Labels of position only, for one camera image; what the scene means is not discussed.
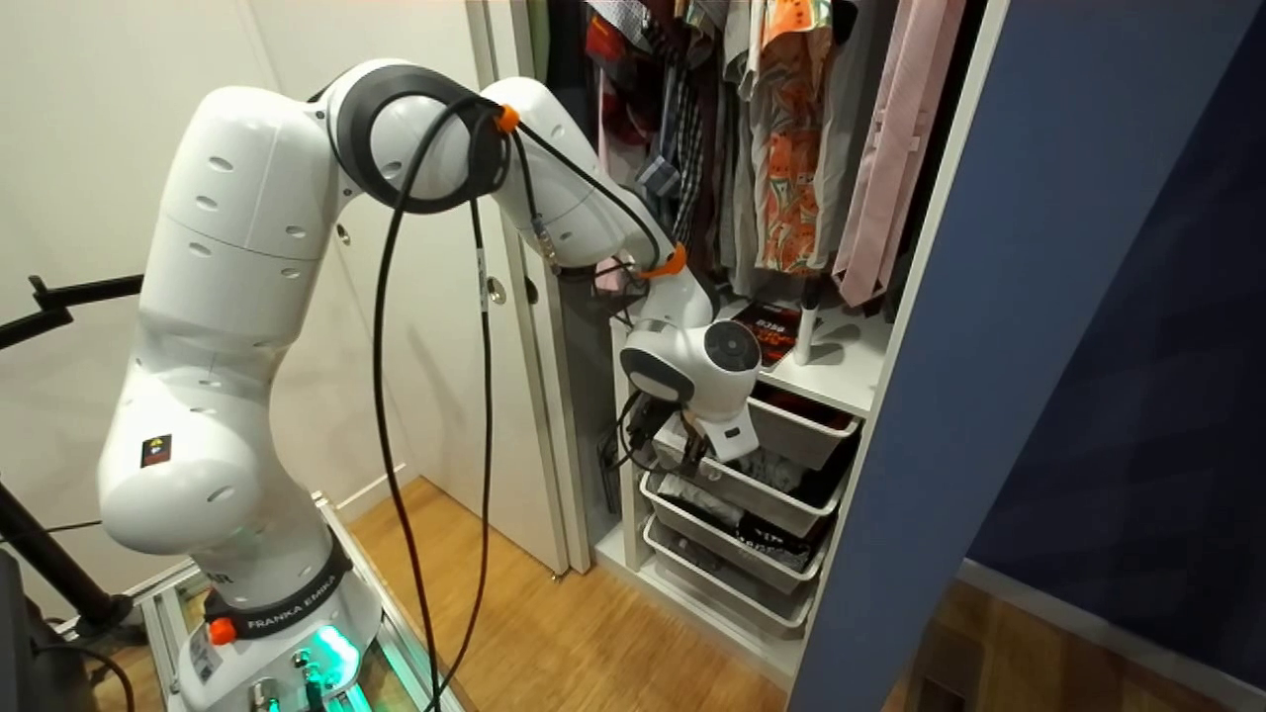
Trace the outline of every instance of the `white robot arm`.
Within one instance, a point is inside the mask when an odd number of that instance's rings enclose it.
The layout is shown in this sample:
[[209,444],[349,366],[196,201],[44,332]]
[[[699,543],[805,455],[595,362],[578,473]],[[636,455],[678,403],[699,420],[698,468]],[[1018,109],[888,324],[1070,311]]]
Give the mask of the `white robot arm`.
[[186,706],[244,706],[260,679],[297,687],[292,658],[312,635],[338,630],[363,647],[378,631],[378,598],[268,437],[272,372],[358,195],[411,212],[495,195],[552,265],[616,255],[651,273],[623,348],[633,391],[680,408],[722,459],[755,445],[752,332],[713,316],[680,250],[603,174],[542,83],[474,93],[416,64],[363,64],[312,103],[214,91],[161,190],[135,360],[98,459],[109,528],[130,548],[190,552],[214,581],[206,630],[178,662]]

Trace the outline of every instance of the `cabinet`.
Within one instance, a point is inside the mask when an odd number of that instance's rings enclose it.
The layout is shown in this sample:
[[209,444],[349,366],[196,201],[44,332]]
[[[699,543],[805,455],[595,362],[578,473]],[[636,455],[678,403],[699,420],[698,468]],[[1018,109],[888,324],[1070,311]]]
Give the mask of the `cabinet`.
[[636,468],[623,469],[623,517],[616,526],[599,543],[603,561],[629,575],[658,598],[673,600],[680,614],[713,630],[718,635],[734,642],[738,647],[752,651],[767,671],[774,671],[782,685],[798,676],[798,663],[807,662],[807,644],[815,631],[830,569],[847,556],[842,543],[851,534],[851,522],[859,510],[851,507],[864,484],[873,473],[865,464],[871,433],[884,422],[884,391],[893,372],[893,360],[901,352],[916,299],[921,292],[921,273],[934,252],[934,238],[942,228],[942,208],[949,196],[949,186],[958,178],[958,163],[972,125],[972,109],[995,64],[995,39],[1005,19],[1005,0],[982,0],[970,5],[972,19],[963,39],[963,83],[955,83],[955,97],[945,93],[945,134],[938,142],[938,167],[930,167],[925,183],[925,204],[920,212],[920,245],[906,269],[906,295],[898,304],[898,316],[851,316],[842,310],[823,310],[823,324],[815,336],[826,352],[821,352],[813,362],[781,360],[761,375],[755,411],[764,411],[764,397],[788,398],[794,397],[813,411],[826,411],[826,420],[798,422],[798,420],[774,420],[788,430],[764,433],[771,445],[807,452],[798,445],[813,437],[815,426],[847,430],[842,445],[847,455],[830,452],[838,459],[834,489],[821,501],[782,501],[781,489],[767,489],[761,484],[748,484],[744,473],[734,473],[726,468],[699,468],[703,488],[718,494],[726,489],[742,515],[781,517],[782,526],[807,526],[815,536],[807,561],[782,564],[752,552],[752,546],[738,543],[738,534],[699,522],[693,510],[673,510],[666,501],[660,488],[673,473],[645,473]]
[[1104,287],[1161,195],[1171,195],[1167,174],[1212,93],[1228,87],[1223,67],[1258,8],[985,5],[909,287],[879,352],[879,391],[821,575],[807,651],[805,635],[734,625],[703,598],[666,581],[654,552],[636,556],[625,543],[636,497],[603,543],[603,556],[767,663],[793,667],[793,706],[884,706],[1049,391],[1104,310]]
[[821,316],[815,339],[807,362],[782,356],[761,372],[755,455],[738,468],[699,459],[685,473],[685,430],[660,426],[658,468],[623,468],[623,517],[599,543],[604,564],[752,651],[782,685],[798,667],[847,526],[889,324],[834,310]]

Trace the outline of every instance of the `black cable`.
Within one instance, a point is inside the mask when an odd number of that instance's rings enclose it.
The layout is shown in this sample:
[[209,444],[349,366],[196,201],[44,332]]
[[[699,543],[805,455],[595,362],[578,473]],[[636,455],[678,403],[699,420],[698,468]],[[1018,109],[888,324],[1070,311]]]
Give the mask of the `black cable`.
[[47,534],[68,534],[68,528],[94,528],[105,526],[98,517],[83,517],[83,522],[60,522],[60,526],[44,526]]
[[73,658],[86,658],[86,662],[109,663],[109,667],[118,676],[118,685],[122,685],[122,702],[126,702],[126,712],[135,712],[135,687],[130,687],[130,676],[126,676],[126,667],[122,667],[122,663],[116,663],[109,651],[94,651],[94,647],[83,647],[83,644],[56,644],[56,647],[39,647],[39,651],[73,651]]
[[529,228],[542,234],[542,208],[538,208],[538,190],[529,186],[529,167],[528,167],[523,134],[515,130],[512,142],[515,142],[515,151],[517,151],[517,174],[523,174],[523,196],[528,196]]
[[611,464],[604,464],[615,473],[633,459],[633,445],[625,437],[625,422],[629,422],[633,403],[636,403],[636,397],[629,391],[625,403],[623,403],[623,415],[616,415],[616,422],[615,422],[615,430],[604,437],[604,445],[615,445]]
[[[473,619],[469,619],[469,631],[463,631],[463,644],[459,644],[459,658],[451,663],[451,671],[441,679],[441,642],[437,642],[437,625],[432,625],[432,600],[426,600],[426,576],[424,576],[424,556],[416,548],[416,534],[411,534],[411,517],[407,517],[407,507],[404,507],[404,494],[399,494],[399,478],[397,478],[397,455],[391,455],[391,430],[388,430],[388,408],[384,408],[384,304],[388,304],[388,281],[391,281],[391,262],[397,262],[397,241],[399,241],[399,220],[407,212],[407,190],[411,183],[420,178],[420,167],[432,151],[432,142],[441,138],[443,124],[451,124],[463,106],[473,103],[484,103],[479,93],[469,93],[451,106],[443,106],[443,116],[426,125],[426,134],[420,138],[407,168],[404,168],[404,183],[399,183],[399,195],[397,195],[397,204],[391,204],[391,224],[388,224],[388,238],[384,238],[384,255],[380,255],[380,281],[378,281],[378,316],[372,316],[372,397],[378,397],[378,430],[380,430],[380,455],[384,455],[384,469],[388,469],[388,489],[391,489],[391,507],[397,507],[397,517],[399,517],[399,528],[404,528],[404,543],[407,543],[407,561],[411,561],[411,576],[416,576],[416,592],[420,592],[420,614],[424,614],[424,635],[426,635],[426,671],[432,671],[432,706],[441,702],[443,687],[451,685],[459,662],[469,658],[469,644],[474,635],[474,619],[479,619],[479,610],[484,610],[484,581],[486,581],[486,501],[492,501],[492,488],[484,488],[484,548],[479,548],[479,584],[474,584],[474,604],[473,604]],[[484,224],[479,224],[479,204],[473,196],[473,224],[474,224],[474,250],[479,250],[479,292],[484,292]],[[486,348],[486,360],[492,362],[492,324],[486,324],[486,310],[484,310],[484,348]],[[484,469],[484,484],[492,484],[492,366],[486,366],[486,469]]]
[[633,433],[629,433],[629,415],[633,415],[633,403],[636,403],[636,391],[625,397],[623,403],[623,415],[616,415],[616,468],[623,469],[625,464],[633,464],[636,469],[658,469],[658,464],[641,459],[636,445],[633,445]]
[[[474,228],[474,273],[479,273],[479,292],[484,292],[484,220],[479,220],[479,201],[473,196],[473,228]],[[443,687],[459,676],[469,647],[474,642],[474,625],[484,614],[484,588],[486,588],[486,548],[492,548],[492,452],[495,452],[495,398],[492,398],[492,316],[486,299],[479,295],[479,344],[484,344],[484,484],[479,484],[479,575],[474,575],[474,598],[469,614],[469,630],[459,642],[459,651],[449,663],[443,685],[437,687],[426,712],[441,712]]]
[[611,186],[603,186],[591,168],[583,168],[574,158],[565,158],[557,147],[552,147],[538,130],[529,130],[528,124],[517,124],[517,130],[528,138],[533,138],[556,163],[563,163],[565,168],[574,168],[583,183],[591,183],[603,196],[611,196],[651,241],[654,265],[660,265],[660,241],[654,238],[654,228],[641,220],[636,208],[629,208]]
[[459,106],[463,106],[463,103],[451,103],[451,106],[432,124],[432,130],[420,138],[420,147],[416,147],[416,153],[411,153],[411,163],[407,163],[407,168],[404,168],[404,183],[399,183],[399,195],[397,195],[397,204],[391,204],[391,220],[388,220],[388,234],[384,234],[380,281],[378,281],[378,299],[372,299],[372,411],[378,411],[378,433],[380,433],[380,459],[384,459],[391,507],[397,507],[399,534],[404,534],[404,548],[407,548],[411,584],[416,584],[416,598],[420,598],[432,687],[441,687],[437,625],[432,625],[424,556],[420,556],[420,546],[416,546],[416,534],[411,534],[411,517],[407,517],[407,507],[404,507],[404,494],[399,494],[399,478],[397,478],[397,452],[391,452],[388,398],[384,398],[384,316],[388,316],[388,281],[391,281],[399,220],[404,220],[404,208],[407,208],[407,190],[411,190],[411,183],[420,178],[420,167],[424,167],[432,142],[441,138],[443,124],[454,120]]

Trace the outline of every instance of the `wooden floor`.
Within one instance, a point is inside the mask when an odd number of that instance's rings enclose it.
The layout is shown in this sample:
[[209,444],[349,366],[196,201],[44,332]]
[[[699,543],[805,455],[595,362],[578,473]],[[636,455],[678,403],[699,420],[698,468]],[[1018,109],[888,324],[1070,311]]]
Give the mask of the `wooden floor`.
[[[479,522],[437,494],[407,488],[426,561],[441,658],[451,658],[474,584]],[[399,526],[388,507],[354,522],[399,610],[416,610]],[[138,706],[160,706],[143,647],[116,651],[138,685]],[[788,693],[752,662],[658,604],[629,581],[595,569],[552,576],[495,536],[492,584],[469,663],[469,706],[484,712],[774,712]],[[112,679],[98,702],[122,706]],[[1216,706],[1112,651],[991,600],[949,588],[909,676],[888,712],[1202,712]]]

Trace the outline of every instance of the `drawer unit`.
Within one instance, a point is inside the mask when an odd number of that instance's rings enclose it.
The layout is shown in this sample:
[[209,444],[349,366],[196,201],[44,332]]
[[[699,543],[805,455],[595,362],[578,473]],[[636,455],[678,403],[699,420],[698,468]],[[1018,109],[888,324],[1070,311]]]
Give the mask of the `drawer unit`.
[[764,581],[748,576],[744,569],[728,564],[726,556],[707,552],[703,546],[673,534],[666,522],[651,517],[641,528],[645,546],[658,548],[658,561],[678,575],[699,598],[742,610],[752,619],[774,631],[798,631],[807,619],[813,598],[782,598]]
[[752,543],[703,522],[699,515],[678,507],[658,488],[660,488],[660,473],[641,473],[641,494],[651,497],[654,517],[660,526],[669,526],[673,534],[703,546],[707,552],[718,552],[728,564],[744,569],[748,576],[771,584],[774,592],[793,598],[793,592],[807,588],[821,576],[821,569],[823,569],[823,552],[821,548],[774,556],[774,552],[767,552],[767,548],[761,548],[761,546],[752,546]]
[[[660,426],[658,430],[658,459],[666,464],[666,469],[678,469],[685,452],[685,433],[678,426]],[[793,536],[813,536],[821,526],[830,522],[830,515],[838,510],[838,484],[830,488],[826,501],[805,501],[788,489],[774,489],[771,484],[744,473],[738,468],[726,468],[718,459],[703,459],[698,469],[698,484],[703,489],[713,489],[718,497],[752,510],[755,517],[788,528]]]

